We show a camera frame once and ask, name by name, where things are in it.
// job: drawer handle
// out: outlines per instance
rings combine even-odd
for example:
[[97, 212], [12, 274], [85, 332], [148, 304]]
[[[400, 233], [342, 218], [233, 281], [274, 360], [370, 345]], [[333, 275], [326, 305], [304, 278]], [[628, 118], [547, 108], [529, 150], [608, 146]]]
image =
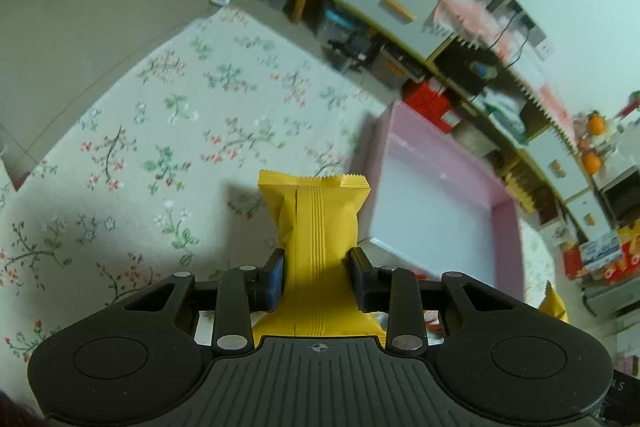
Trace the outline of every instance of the drawer handle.
[[556, 175], [556, 178], [566, 178], [566, 171], [562, 168], [562, 164], [558, 160], [553, 160], [549, 163], [549, 166]]
[[399, 0], [383, 0], [383, 1], [388, 8], [400, 14], [409, 22], [413, 22], [418, 18], [414, 14], [412, 14]]

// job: pink box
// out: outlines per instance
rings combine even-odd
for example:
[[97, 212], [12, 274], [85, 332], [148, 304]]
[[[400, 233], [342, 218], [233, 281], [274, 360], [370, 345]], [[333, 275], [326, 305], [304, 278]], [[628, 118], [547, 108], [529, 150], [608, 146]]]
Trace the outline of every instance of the pink box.
[[402, 102], [376, 122], [358, 245], [374, 266], [460, 271], [524, 299], [516, 204], [484, 164]]

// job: floral tablecloth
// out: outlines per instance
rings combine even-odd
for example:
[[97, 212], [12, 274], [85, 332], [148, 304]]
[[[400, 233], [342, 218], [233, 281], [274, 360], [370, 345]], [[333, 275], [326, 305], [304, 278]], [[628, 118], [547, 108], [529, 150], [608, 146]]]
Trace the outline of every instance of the floral tablecloth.
[[0, 389], [34, 405], [33, 350], [181, 269], [262, 264], [262, 168], [348, 171], [385, 107], [243, 12], [192, 23], [121, 78], [0, 214]]

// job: yellow snack package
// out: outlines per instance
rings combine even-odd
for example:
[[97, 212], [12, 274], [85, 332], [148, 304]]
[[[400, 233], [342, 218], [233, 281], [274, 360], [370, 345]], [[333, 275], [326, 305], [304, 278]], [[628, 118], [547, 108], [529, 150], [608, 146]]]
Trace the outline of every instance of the yellow snack package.
[[551, 315], [556, 319], [569, 323], [569, 315], [566, 312], [564, 301], [558, 295], [558, 292], [551, 286], [551, 282], [546, 282], [545, 298], [542, 299], [538, 309], [546, 315]]
[[350, 337], [385, 332], [358, 309], [346, 265], [358, 239], [357, 212], [369, 195], [364, 176], [303, 178], [260, 171], [258, 187], [285, 250], [278, 309], [254, 326], [263, 335]]

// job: white drawer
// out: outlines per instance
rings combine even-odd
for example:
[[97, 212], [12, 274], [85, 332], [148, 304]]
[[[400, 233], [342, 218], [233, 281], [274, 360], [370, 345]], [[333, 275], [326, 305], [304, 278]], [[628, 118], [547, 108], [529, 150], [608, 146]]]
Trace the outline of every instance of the white drawer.
[[578, 223], [587, 239], [597, 239], [611, 230], [609, 220], [592, 192], [575, 198], [567, 203], [566, 207], [574, 216], [575, 222]]
[[385, 33], [396, 38], [415, 54], [427, 58], [447, 36], [432, 34], [425, 22], [439, 0], [339, 0], [354, 7]]
[[589, 187], [575, 158], [569, 154], [554, 129], [547, 129], [531, 140], [527, 152], [562, 200]]

